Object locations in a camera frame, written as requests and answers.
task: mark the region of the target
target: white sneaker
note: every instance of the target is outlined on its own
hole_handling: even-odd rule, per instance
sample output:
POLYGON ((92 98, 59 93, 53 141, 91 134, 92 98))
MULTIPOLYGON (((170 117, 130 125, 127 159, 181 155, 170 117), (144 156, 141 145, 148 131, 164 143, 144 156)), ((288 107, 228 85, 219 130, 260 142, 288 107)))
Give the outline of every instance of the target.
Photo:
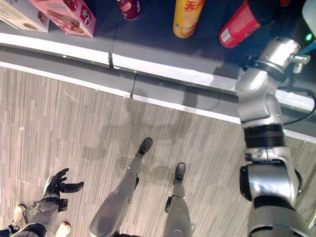
POLYGON ((55 237, 66 237, 70 233, 70 225, 68 222, 60 223, 58 230, 56 231, 55 237))
POLYGON ((25 210, 26 210, 26 207, 22 204, 15 206, 13 220, 11 222, 11 226, 15 230, 19 230, 20 228, 26 225, 26 218, 23 213, 25 210))

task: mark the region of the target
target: yellow can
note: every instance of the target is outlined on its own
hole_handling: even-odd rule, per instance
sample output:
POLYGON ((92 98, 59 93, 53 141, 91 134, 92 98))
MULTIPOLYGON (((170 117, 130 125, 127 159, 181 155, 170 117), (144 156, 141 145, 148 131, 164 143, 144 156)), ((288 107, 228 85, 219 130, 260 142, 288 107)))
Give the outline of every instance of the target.
POLYGON ((177 37, 186 38, 193 34, 205 0, 176 0, 173 32, 177 37))

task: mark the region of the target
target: floor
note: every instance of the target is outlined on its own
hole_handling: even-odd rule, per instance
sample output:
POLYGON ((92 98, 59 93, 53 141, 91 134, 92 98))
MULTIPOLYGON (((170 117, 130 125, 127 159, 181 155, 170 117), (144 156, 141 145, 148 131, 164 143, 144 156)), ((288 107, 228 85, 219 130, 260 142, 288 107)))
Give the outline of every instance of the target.
MULTIPOLYGON (((183 161, 193 235, 246 236, 251 203, 239 193, 245 163, 239 125, 6 68, 0 68, 0 226, 16 204, 40 199, 48 175, 68 167, 68 182, 85 185, 62 195, 69 206, 58 222, 70 222, 70 237, 89 236, 98 207, 148 136, 154 144, 121 231, 162 236, 173 172, 183 161)), ((286 141, 305 181, 297 210, 309 219, 316 207, 316 145, 286 141)))

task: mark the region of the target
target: person's foot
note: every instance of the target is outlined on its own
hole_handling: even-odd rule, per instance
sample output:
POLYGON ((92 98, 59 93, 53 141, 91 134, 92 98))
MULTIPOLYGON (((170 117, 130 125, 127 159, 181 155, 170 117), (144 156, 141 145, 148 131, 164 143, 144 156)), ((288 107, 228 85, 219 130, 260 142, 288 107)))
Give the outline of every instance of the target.
POLYGON ((144 155, 147 151, 149 151, 152 144, 153 144, 153 140, 150 137, 145 138, 145 140, 139 146, 138 153, 141 155, 144 155))
POLYGON ((66 237, 70 233, 70 230, 71 228, 69 223, 64 221, 60 223, 56 231, 55 237, 66 237))
POLYGON ((12 234, 18 232, 20 228, 26 225, 26 218, 24 215, 25 210, 26 210, 26 207, 23 204, 19 204, 15 206, 13 220, 10 224, 10 226, 12 226, 13 228, 12 234))
POLYGON ((173 184, 174 185, 176 183, 182 184, 185 173, 186 173, 186 164, 184 164, 183 162, 178 163, 176 167, 176 171, 174 172, 173 184))

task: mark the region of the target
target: green light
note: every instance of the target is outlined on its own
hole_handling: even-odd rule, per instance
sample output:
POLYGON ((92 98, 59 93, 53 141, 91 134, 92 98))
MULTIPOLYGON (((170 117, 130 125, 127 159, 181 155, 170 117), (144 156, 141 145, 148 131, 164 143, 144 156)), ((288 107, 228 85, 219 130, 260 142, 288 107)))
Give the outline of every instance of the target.
POLYGON ((308 35, 306 35, 305 39, 306 39, 307 41, 310 41, 310 40, 312 39, 312 34, 309 33, 308 35))

